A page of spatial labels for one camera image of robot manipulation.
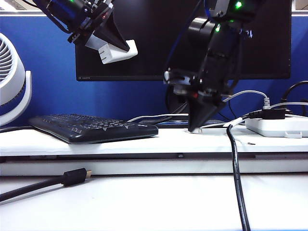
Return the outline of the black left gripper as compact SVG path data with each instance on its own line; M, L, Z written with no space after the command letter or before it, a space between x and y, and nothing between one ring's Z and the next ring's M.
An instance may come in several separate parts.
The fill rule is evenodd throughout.
M67 25L71 33L68 42L85 44L97 51L110 43L129 51L129 45L114 22L113 6L112 0L74 0L70 5L72 14Z

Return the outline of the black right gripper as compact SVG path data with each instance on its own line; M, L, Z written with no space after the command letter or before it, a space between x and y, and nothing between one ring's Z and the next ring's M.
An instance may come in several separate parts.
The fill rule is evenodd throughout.
M189 39L205 51L189 89L188 131L193 132L224 108L222 97L232 93L228 80L241 69L241 27L190 26Z

